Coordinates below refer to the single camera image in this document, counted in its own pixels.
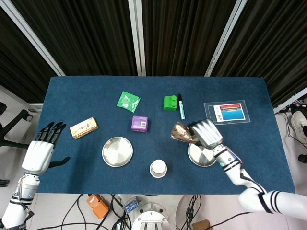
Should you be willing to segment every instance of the chocolate wrapper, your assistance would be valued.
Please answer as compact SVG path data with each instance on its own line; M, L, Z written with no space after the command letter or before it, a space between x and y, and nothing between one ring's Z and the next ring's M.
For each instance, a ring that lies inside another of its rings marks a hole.
M191 132L182 123L177 122L172 130L171 138L175 140L180 140L187 143L198 143L199 140L196 135L191 135Z

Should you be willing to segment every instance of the black cable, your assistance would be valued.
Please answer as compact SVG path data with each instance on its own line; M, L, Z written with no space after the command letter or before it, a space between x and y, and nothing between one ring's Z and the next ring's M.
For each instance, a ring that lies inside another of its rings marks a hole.
M86 230L86 220L85 220L85 216L83 215L83 213L82 213L82 211L81 211L81 209L80 209L79 200L77 201L77 207L78 207L78 210L80 211L80 213L81 213L81 215L82 215L82 217L83 217L83 219L84 219L84 225L85 225L85 230Z
M117 204L122 208L123 205L121 204L121 202L116 199L115 195L114 194L111 194L112 198L117 202ZM115 211L114 211L114 207L112 207L112 210L114 212L114 214L119 217L118 220L113 224L112 226L112 230L116 230L116 227L118 224L120 224L120 229L119 230L124 230L125 226L127 226L127 228L129 230L131 230L131 227L132 227L132 224L131 224L131 220L130 220L130 217L129 215L124 211L123 215L120 216L118 215Z
M216 226L218 226L218 225L224 224L225 222L227 222L227 221L229 221L229 220L231 220L231 219L233 219L233 218L235 218L235 217L237 217L237 216L241 216L241 215L245 215L245 214L249 214L249 213L251 213L251 212L241 212L241 213L239 213L239 214L234 215L234 216L231 217L231 218L228 218L227 220L224 220L223 222L220 222L220 223L218 223L218 224L214 224L214 225L212 225L212 226L210 226L210 227L208 227L208 228L206 228L206 229L204 229L204 230L208 230L208 229L210 229L210 228L213 228L213 227L216 227Z
M200 199L200 205L196 211L196 213L194 214L194 205L197 201L197 199ZM175 230L183 230L185 225L187 225L186 227L186 230L188 229L191 229L191 223L192 223L192 220L195 218L195 216L197 215L197 213L199 212L201 208L201 196L200 195L193 195L190 202L189 202L189 205L188 205L188 208L187 208L187 211L186 211L186 221L184 222L184 224L182 225L181 228L179 228L177 225L176 225L176 228Z
M63 224L64 224L64 221L65 221L65 219L66 219L66 217L67 217L67 215L68 215L68 213L71 211L71 209L75 206L75 204L79 201L79 199L81 198L81 196L83 196L84 194L80 194L79 196L78 196L78 198L76 199L76 201L72 204L72 206L70 207L70 209L68 210L68 212L66 213L66 215L64 216L64 218L63 218L63 221L62 221L62 224L60 225L61 226L61 230L63 229Z
M55 228L59 228L62 226L68 226L68 225L79 225L79 224L84 224L84 223L69 223L69 224L60 224L57 226L53 226L53 227L46 227L46 228L41 228L41 229L35 229L35 230L46 230L46 229L55 229ZM91 225L99 225L97 223L89 223L87 222L86 224L91 224Z
M114 201L114 197L112 197L111 199L111 203L110 203L110 208L109 210L107 211L106 215L104 216L104 218L102 219L102 221L99 223L99 225L97 226L96 230L99 230L99 228L102 226L102 224L104 223L104 221L106 220L107 216L109 215L109 213L111 212L112 210L112 207L113 207L113 201Z

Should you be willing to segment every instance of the picture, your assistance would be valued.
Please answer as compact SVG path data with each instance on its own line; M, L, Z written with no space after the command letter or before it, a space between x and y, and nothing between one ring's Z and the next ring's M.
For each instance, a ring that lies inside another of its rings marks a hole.
M217 122L245 120L241 103L214 105Z

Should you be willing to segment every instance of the metal plate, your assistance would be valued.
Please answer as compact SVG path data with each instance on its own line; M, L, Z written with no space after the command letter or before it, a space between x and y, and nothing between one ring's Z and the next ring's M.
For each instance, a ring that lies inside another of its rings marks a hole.
M108 140L102 148L102 158L107 165L120 167L127 164L133 155L133 148L125 138L115 137Z
M213 156L213 150L206 149L204 146L197 146L190 143L188 147L188 155L191 161L200 167L208 167L216 162L216 159Z

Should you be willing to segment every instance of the table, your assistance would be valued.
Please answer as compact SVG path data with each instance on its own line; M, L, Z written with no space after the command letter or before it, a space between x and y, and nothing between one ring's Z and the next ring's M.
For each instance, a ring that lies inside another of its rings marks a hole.
M126 91L141 97L135 113L116 107ZM206 118L204 102L245 100L251 122L217 126L247 172L268 191L294 192L264 79L251 77L53 77L44 101L37 131L49 122L63 121L52 160L66 156L64 166L40 177L40 193L108 194L239 194L218 164L202 168L190 161L188 144L170 138L179 110L163 111L166 95L182 94L185 125ZM146 134L131 131L133 115L150 119ZM69 127L95 117L99 129L74 140ZM133 145L131 161L120 168L105 164L101 150L112 137L125 137ZM162 159L168 171L155 179L150 164Z

